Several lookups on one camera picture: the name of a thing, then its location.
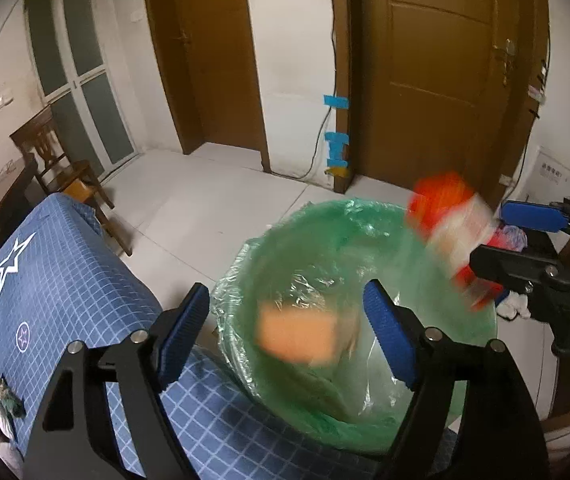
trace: blue bedsheet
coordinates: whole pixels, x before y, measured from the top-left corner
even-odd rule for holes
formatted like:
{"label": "blue bedsheet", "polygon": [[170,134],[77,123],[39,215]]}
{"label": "blue bedsheet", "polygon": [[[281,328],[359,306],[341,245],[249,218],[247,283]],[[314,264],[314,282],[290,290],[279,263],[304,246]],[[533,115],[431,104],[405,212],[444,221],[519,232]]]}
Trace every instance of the blue bedsheet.
{"label": "blue bedsheet", "polygon": [[[37,206],[0,250],[0,373],[27,411],[15,421],[18,448],[27,448],[45,387],[70,341],[90,348],[118,343],[160,312],[105,245],[91,208],[61,194]],[[123,462],[143,474],[116,384],[108,385],[108,398]],[[377,466],[288,427],[197,348],[161,400],[203,480],[367,479]],[[436,468],[447,464],[455,440],[445,433]]]}

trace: snack bag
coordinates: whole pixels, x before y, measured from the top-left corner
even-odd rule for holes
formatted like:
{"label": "snack bag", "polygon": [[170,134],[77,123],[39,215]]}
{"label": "snack bag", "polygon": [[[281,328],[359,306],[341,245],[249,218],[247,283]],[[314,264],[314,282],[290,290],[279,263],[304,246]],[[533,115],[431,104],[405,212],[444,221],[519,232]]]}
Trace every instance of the snack bag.
{"label": "snack bag", "polygon": [[456,173],[425,178],[414,187],[406,214],[427,246],[443,258],[452,280],[473,310],[482,308],[503,287],[481,280],[470,269],[470,253],[479,245],[511,249],[488,205]]}

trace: wooden chair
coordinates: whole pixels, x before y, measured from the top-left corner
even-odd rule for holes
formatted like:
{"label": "wooden chair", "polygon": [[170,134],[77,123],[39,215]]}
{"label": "wooden chair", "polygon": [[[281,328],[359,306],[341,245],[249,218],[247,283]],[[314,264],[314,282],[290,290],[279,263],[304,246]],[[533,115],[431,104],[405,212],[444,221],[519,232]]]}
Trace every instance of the wooden chair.
{"label": "wooden chair", "polygon": [[[27,157],[29,153],[33,153],[32,150],[35,150],[43,161],[43,169],[36,173],[36,180],[46,194],[63,192],[78,202],[94,207],[96,218],[105,231],[118,242],[127,256],[131,256],[131,249],[114,229],[110,219],[102,212],[95,196],[99,195],[110,209],[114,209],[113,202],[100,185],[89,162],[71,160],[65,153],[65,148],[56,134],[56,123],[49,106],[33,116],[10,137],[23,157]],[[60,150],[54,150],[53,138],[58,142]],[[52,174],[48,181],[46,180],[47,173]]]}

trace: green plastic bag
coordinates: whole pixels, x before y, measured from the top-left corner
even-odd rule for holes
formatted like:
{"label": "green plastic bag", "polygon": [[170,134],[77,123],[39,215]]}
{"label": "green plastic bag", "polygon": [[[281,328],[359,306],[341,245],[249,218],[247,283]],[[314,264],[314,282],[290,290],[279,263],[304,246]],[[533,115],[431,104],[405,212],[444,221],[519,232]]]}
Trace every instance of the green plastic bag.
{"label": "green plastic bag", "polygon": [[[302,433],[340,449],[389,449],[412,392],[393,377],[363,312],[363,286],[378,278],[390,297],[411,308],[424,326],[484,346],[496,337],[492,308],[472,312],[437,257],[405,225],[399,206],[365,200],[309,204],[248,240],[212,292],[219,346],[246,390]],[[263,301],[356,309],[355,349],[324,368],[293,365],[255,343]],[[450,421],[460,415],[457,384]]]}

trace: blue gripper pad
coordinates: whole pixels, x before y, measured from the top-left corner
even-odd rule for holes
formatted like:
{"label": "blue gripper pad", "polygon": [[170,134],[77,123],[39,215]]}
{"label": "blue gripper pad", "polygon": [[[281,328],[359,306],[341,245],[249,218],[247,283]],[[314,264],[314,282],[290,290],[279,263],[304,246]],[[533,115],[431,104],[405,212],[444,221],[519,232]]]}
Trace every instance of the blue gripper pad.
{"label": "blue gripper pad", "polygon": [[365,285],[363,308],[392,374],[411,389],[417,375],[414,345],[396,319],[396,305],[378,281],[373,280]]}
{"label": "blue gripper pad", "polygon": [[568,217],[555,207],[527,202],[505,202],[501,220],[506,224],[556,233],[569,225]]}
{"label": "blue gripper pad", "polygon": [[157,379],[164,390],[178,380],[209,313],[209,290],[199,284],[159,352]]}

